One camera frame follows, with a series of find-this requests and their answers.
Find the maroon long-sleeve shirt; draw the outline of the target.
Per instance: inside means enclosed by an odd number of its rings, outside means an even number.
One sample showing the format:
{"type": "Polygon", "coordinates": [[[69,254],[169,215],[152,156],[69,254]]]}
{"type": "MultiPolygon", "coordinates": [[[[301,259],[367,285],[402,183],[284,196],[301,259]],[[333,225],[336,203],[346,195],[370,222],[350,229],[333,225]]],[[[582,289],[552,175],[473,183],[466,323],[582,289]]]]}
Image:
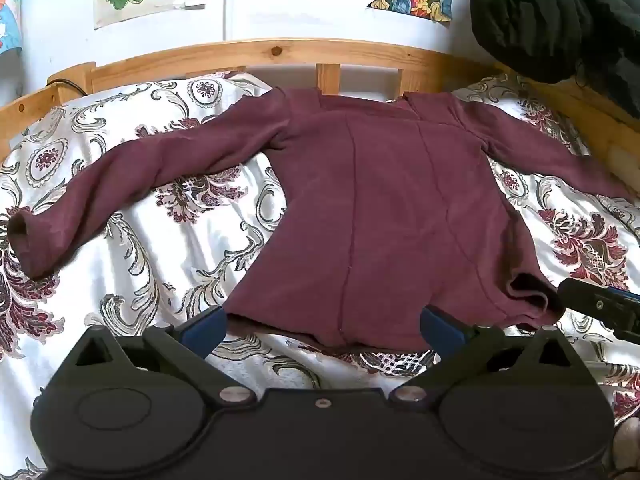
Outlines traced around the maroon long-sleeve shirt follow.
{"type": "Polygon", "coordinates": [[[277,88],[198,127],[111,148],[50,208],[14,214],[9,242],[23,272],[41,278],[154,188],[257,153],[286,211],[224,310],[327,347],[420,351],[429,305],[499,327],[562,316],[492,162],[589,194],[630,195],[600,162],[498,107],[449,93],[383,103],[277,88]]]}

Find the black quilted jacket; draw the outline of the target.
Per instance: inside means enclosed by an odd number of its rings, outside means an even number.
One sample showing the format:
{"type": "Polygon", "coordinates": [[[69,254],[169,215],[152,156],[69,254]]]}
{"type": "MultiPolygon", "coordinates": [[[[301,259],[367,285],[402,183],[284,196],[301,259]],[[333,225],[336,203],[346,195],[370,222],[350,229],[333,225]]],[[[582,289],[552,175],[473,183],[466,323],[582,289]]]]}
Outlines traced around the black quilted jacket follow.
{"type": "Polygon", "coordinates": [[[639,0],[470,0],[472,32],[500,63],[557,84],[579,77],[639,115],[639,0]]]}

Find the floral white red bedspread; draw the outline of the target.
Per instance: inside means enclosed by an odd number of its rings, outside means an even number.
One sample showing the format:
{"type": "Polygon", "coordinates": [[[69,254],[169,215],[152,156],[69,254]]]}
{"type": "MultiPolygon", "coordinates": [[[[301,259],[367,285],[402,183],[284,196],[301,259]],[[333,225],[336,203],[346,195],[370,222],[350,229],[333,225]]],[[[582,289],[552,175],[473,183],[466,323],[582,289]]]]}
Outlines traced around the floral white red bedspread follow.
{"type": "MultiPolygon", "coordinates": [[[[221,174],[179,180],[116,212],[62,271],[31,281],[6,239],[20,209],[41,212],[66,183],[109,148],[154,133],[198,126],[243,94],[268,84],[249,74],[133,84],[55,106],[13,140],[1,166],[1,479],[38,479],[46,470],[29,430],[32,404],[88,326],[134,336],[152,322],[180,324],[220,306],[244,278],[285,212],[268,158],[259,154],[221,174]]],[[[518,77],[500,75],[454,90],[499,107],[560,141],[588,150],[573,125],[518,77]]],[[[544,275],[557,285],[582,278],[639,293],[639,203],[573,190],[542,174],[489,159],[498,187],[532,234],[544,275]]],[[[639,469],[639,346],[617,340],[587,315],[558,323],[612,404],[614,471],[639,469]]],[[[380,388],[389,393],[436,364],[434,352],[319,351],[289,336],[230,333],[209,363],[265,388],[380,388]]]]}

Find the wooden bed frame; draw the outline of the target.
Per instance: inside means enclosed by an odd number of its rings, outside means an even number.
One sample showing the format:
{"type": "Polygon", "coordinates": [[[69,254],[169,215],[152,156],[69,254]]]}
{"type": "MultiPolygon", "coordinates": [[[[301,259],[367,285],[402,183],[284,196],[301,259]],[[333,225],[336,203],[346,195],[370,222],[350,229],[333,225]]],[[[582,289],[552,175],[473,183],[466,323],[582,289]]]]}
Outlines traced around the wooden bed frame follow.
{"type": "MultiPolygon", "coordinates": [[[[344,65],[397,70],[396,93],[442,92],[501,72],[485,64],[431,50],[339,39],[265,39],[216,42],[127,58],[103,66],[84,63],[62,70],[47,85],[1,110],[1,153],[10,142],[57,105],[81,92],[96,93],[125,84],[174,79],[268,65],[312,65],[324,93],[340,90],[344,65]]],[[[621,108],[575,81],[529,88],[565,115],[584,136],[591,153],[632,188],[639,186],[639,123],[621,108]]]]}

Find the cartoon poster far left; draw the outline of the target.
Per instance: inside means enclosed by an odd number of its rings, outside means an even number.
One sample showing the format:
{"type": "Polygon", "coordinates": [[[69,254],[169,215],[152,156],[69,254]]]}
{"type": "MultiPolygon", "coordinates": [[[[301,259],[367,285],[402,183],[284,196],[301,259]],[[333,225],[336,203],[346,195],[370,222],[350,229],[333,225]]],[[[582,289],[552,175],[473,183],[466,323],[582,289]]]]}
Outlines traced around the cartoon poster far left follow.
{"type": "Polygon", "coordinates": [[[0,0],[0,53],[21,49],[22,0],[0,0]]]}

